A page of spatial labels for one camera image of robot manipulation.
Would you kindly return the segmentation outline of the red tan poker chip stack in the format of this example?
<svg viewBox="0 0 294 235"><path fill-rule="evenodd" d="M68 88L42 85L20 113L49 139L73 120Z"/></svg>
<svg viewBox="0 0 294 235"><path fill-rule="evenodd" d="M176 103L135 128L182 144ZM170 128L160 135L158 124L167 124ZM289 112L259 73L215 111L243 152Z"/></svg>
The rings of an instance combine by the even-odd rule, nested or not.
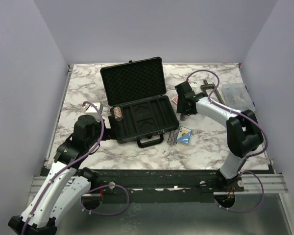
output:
<svg viewBox="0 0 294 235"><path fill-rule="evenodd" d="M114 107L113 113L114 113L114 117L116 121L122 121L123 115L122 115L122 110L120 107Z"/></svg>

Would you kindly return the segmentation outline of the blue tan poker chip stack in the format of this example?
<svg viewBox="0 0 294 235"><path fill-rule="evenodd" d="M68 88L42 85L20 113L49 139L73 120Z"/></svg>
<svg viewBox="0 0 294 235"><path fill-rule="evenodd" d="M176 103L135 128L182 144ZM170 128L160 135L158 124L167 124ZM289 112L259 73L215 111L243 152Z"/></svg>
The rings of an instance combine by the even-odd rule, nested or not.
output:
<svg viewBox="0 0 294 235"><path fill-rule="evenodd" d="M177 131L170 131L167 143L169 145L175 145L177 143Z"/></svg>

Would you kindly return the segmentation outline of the black poker carrying case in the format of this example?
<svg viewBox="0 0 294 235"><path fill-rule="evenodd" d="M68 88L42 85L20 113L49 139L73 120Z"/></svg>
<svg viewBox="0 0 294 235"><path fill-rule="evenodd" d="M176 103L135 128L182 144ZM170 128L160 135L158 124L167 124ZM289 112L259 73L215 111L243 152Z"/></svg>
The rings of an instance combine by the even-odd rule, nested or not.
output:
<svg viewBox="0 0 294 235"><path fill-rule="evenodd" d="M136 141L145 148L162 143L165 133L178 129L161 57L103 67L100 75L114 120L113 108L122 110L122 121L115 120L117 143Z"/></svg>

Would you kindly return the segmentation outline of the purple poker chip stack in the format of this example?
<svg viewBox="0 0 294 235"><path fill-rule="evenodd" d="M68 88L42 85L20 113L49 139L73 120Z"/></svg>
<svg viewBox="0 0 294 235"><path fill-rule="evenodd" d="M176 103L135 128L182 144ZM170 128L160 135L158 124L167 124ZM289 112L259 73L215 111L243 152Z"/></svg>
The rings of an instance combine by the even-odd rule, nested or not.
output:
<svg viewBox="0 0 294 235"><path fill-rule="evenodd" d="M185 120L186 120L186 116L185 116L184 114L181 114L181 115L180 115L180 120L181 120L181 121L185 121Z"/></svg>

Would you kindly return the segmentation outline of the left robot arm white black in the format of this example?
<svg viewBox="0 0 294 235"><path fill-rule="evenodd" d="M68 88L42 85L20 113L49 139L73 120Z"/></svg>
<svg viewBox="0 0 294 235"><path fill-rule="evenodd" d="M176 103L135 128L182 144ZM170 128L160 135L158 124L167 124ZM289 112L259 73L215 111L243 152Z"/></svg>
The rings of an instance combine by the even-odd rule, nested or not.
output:
<svg viewBox="0 0 294 235"><path fill-rule="evenodd" d="M73 133L56 150L51 169L33 201L8 226L18 235L54 235L65 213L85 193L100 186L99 174L87 167L80 169L86 153L93 153L99 141L114 140L115 127L106 128L91 115L82 115Z"/></svg>

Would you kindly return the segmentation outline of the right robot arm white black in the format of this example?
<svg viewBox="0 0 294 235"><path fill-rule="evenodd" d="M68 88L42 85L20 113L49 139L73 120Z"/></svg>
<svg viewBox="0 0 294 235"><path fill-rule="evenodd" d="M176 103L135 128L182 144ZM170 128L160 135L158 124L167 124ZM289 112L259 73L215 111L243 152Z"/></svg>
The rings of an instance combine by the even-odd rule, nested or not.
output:
<svg viewBox="0 0 294 235"><path fill-rule="evenodd" d="M188 81L176 85L175 90L178 94L177 113L184 116L201 114L226 128L229 154L219 169L216 187L222 192L228 191L249 153L257 150L264 141L254 112L231 109L204 93L196 94Z"/></svg>

